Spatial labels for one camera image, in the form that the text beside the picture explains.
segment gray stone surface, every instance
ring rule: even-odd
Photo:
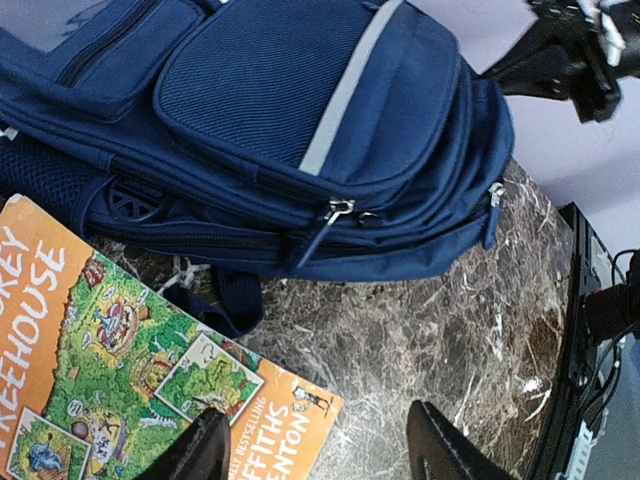
[[[472,249],[442,278],[265,279],[266,319],[241,343],[345,399],[312,479],[408,479],[415,399],[434,403],[514,476],[526,473],[560,349],[571,233],[517,164],[505,180],[498,245]],[[156,289],[180,277],[215,299],[206,270],[96,246]]]

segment reflective strip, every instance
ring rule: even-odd
[[[393,17],[393,14],[403,1],[389,0],[383,4],[367,26],[362,37],[360,37],[347,68],[320,119],[309,148],[307,148],[307,152],[304,154],[302,162],[300,162],[298,167],[300,171],[314,176],[320,174],[324,163],[327,161],[327,155],[338,133],[342,118],[347,111],[347,106],[356,91],[362,72],[367,66],[371,52],[373,52],[380,35],[382,35],[391,17]]]
[[[9,140],[13,141],[18,136],[18,130],[13,127],[9,127],[6,130],[0,130],[0,138],[7,137]]]

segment book cover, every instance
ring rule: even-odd
[[[26,197],[0,214],[0,474],[134,479],[204,409],[231,480],[305,479],[342,400],[169,304]]]

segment backpack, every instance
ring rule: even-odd
[[[408,1],[1,10],[0,192],[84,238],[211,263],[222,333],[259,320],[258,275],[412,280],[495,244],[505,99]]]

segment backpack pocket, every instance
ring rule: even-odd
[[[381,207],[429,160],[459,73],[454,37],[401,0],[243,0],[176,49],[154,107],[257,188]]]
[[[131,107],[204,18],[187,0],[1,0],[0,13],[0,85],[103,121]]]

